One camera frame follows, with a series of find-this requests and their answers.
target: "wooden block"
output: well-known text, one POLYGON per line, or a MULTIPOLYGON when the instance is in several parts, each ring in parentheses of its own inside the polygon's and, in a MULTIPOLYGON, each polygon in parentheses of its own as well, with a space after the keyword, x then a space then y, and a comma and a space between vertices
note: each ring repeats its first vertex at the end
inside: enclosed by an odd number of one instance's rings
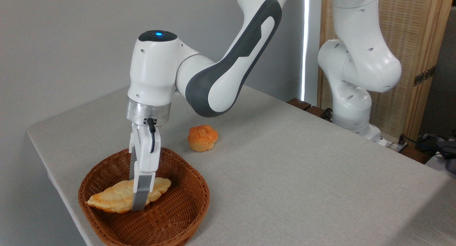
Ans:
POLYGON ((311 108, 306 109, 306 111, 320 118, 325 116, 325 110, 318 108, 317 106, 312 106, 311 108))
POLYGON ((291 105, 293 105, 295 107, 298 107, 298 108, 300 108, 301 110, 304 110, 304 111, 311 107, 310 103, 303 102, 303 101, 301 101, 298 98, 293 98, 290 101, 288 101, 287 103, 291 104, 291 105))
POLYGON ((419 163, 426 164, 426 162, 431 158, 431 156, 420 152, 410 146, 405 147, 402 152, 402 155, 411 158, 412 160, 416 160, 419 163))

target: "metal hinge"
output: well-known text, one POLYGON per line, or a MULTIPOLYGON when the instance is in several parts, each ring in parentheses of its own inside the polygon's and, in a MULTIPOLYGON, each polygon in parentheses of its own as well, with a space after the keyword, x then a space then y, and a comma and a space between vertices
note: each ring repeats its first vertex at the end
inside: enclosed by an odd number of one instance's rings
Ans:
POLYGON ((413 82, 413 86, 415 87, 415 85, 418 85, 418 84, 422 83, 424 80, 432 77, 434 75, 434 72, 435 72, 435 66, 428 69, 427 71, 417 75, 415 77, 415 81, 413 82))

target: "light strip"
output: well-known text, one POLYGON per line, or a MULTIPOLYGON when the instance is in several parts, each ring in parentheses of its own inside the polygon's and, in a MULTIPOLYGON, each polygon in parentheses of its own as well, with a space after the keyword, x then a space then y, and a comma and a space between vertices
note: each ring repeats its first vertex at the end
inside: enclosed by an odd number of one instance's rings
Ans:
POLYGON ((307 45, 309 42, 309 17, 310 17, 310 0, 304 0, 304 36, 302 46, 302 82, 301 82, 301 101, 304 101, 306 93, 306 58, 307 58, 307 45))

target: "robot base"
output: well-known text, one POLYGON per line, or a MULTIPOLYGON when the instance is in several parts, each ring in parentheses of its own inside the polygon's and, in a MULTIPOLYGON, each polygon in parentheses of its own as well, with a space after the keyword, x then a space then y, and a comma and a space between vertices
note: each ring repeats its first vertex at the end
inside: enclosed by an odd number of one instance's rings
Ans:
POLYGON ((386 146, 388 143, 385 139, 383 139, 380 129, 372 124, 368 124, 366 127, 361 129, 348 129, 349 131, 354 132, 355 134, 359 134, 362 137, 369 139, 375 143, 380 145, 386 146))

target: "pastry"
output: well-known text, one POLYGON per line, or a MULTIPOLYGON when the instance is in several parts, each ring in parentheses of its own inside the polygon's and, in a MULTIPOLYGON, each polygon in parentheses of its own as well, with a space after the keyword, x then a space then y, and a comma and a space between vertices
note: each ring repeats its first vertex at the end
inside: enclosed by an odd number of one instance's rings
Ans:
MULTIPOLYGON (((109 213, 123 214, 129 212, 133 205, 133 184, 134 180, 120 181, 103 192, 90 197, 86 204, 109 213)), ((169 179, 155 178, 154 189, 149 193, 145 205, 158 200, 168 190, 169 186, 171 186, 169 179)))

